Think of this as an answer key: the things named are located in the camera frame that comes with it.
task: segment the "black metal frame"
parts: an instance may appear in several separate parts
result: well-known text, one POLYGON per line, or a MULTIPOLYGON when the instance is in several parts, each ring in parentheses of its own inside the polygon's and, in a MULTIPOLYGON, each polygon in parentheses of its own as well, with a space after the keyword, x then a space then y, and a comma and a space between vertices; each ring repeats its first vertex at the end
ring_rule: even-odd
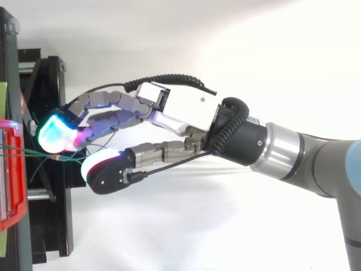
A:
MULTIPOLYGON (((29 112, 42 122, 49 112, 65 104, 63 61, 57 56, 38 58, 40 49, 19 50, 19 62, 35 62, 31 74, 20 75, 20 87, 29 112)), ((41 151, 28 131, 25 147, 41 151)), ((40 159, 26 158, 28 179, 39 166, 40 159)), ((69 256, 73 249, 71 188, 85 187, 80 165, 74 162, 46 161, 28 189, 45 188, 50 200, 29 201, 33 263, 45 263, 46 251, 59 251, 69 256)))

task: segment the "white wall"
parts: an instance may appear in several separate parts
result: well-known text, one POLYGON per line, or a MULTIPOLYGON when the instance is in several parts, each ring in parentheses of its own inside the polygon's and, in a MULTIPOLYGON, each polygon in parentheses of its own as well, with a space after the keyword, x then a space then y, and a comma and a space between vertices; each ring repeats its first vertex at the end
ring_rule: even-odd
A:
MULTIPOLYGON (((67 62, 67 100, 101 84, 186 73, 217 90, 219 101, 243 99, 265 122, 359 138, 357 0, 1 5, 21 23, 19 47, 67 62)), ((143 124, 109 145, 174 138, 143 124)), ((74 189, 72 199, 74 252, 49 253, 36 270, 349 270, 334 200, 216 158, 108 196, 74 189)))

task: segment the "red container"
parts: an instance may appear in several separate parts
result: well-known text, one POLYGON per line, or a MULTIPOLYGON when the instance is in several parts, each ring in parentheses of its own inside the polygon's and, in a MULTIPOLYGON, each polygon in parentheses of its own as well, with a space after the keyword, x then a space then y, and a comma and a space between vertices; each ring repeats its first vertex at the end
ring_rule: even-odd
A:
POLYGON ((24 152, 11 149, 24 148, 23 126, 0 120, 0 144, 0 231, 3 231, 27 213, 24 152))

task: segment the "black coiled cable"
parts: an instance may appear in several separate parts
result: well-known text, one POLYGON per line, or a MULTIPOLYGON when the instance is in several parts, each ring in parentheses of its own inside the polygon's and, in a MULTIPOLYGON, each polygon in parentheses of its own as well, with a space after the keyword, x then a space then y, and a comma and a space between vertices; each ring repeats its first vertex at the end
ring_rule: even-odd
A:
POLYGON ((222 105, 235 110, 235 115, 225 124, 212 139, 212 154, 220 155, 224 150, 227 140, 240 128, 249 116, 248 106, 237 98, 226 98, 222 105))
POLYGON ((157 75, 152 77, 145 77, 125 83, 124 89, 127 93, 130 93, 131 91, 136 90, 144 82, 157 82, 169 85, 187 85, 203 90, 212 95, 217 94, 215 91, 206 88, 201 80, 189 75, 157 75))

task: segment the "screw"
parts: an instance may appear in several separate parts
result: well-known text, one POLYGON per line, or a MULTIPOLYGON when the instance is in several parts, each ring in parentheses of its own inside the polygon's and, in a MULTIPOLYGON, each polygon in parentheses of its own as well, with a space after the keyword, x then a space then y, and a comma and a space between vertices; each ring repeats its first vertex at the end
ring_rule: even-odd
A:
POLYGON ((36 135, 36 129, 38 125, 36 125, 34 120, 31 120, 29 123, 30 134, 34 137, 36 135))
POLYGON ((60 63, 60 71, 62 73, 67 72, 67 64, 65 62, 60 63))
POLYGON ((20 33, 20 24, 19 21, 15 18, 7 19, 5 23, 5 30, 10 35, 18 35, 20 33))

